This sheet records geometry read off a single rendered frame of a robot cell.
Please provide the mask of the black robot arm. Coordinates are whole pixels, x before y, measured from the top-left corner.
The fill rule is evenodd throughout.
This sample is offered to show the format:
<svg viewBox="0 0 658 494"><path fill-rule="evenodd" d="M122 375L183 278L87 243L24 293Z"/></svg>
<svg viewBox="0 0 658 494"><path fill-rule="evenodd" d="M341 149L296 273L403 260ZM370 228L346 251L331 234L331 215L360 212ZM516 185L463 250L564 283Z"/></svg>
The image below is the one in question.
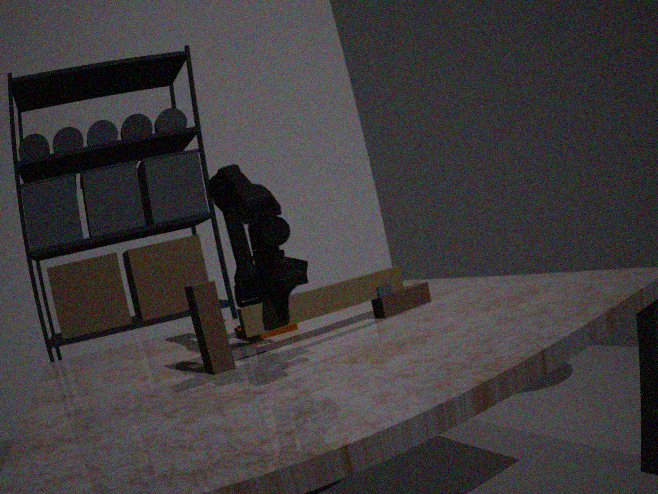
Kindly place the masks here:
<svg viewBox="0 0 658 494"><path fill-rule="evenodd" d="M237 164L218 169L209 180L208 190L214 205L223 213L229 233L237 266L234 275L237 304L241 308L262 303L253 293L256 288L243 291L242 287L245 277L257 275L255 264L250 261L251 252L244 223L248 223L252 251L284 244L289 238L290 228L283 218L276 216L281 214L280 203L266 187L252 184ZM307 274L308 261L285 257L284 254L281 260L282 269L286 273L302 270Z"/></svg>

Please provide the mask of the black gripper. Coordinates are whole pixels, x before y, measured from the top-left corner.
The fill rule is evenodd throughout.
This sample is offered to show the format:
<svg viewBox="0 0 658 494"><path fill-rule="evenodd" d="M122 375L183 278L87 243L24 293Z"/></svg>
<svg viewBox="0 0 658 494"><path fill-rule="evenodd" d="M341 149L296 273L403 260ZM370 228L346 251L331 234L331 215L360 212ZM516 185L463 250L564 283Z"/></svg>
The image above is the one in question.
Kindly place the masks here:
<svg viewBox="0 0 658 494"><path fill-rule="evenodd" d="M255 262L257 275L243 279L243 291L256 288L253 293L261 302L270 300L280 320L285 322L289 294L296 286L308 283L307 274L302 270L286 273L282 269L281 260L284 249L279 250L279 246L255 250L252 253L250 261Z"/></svg>

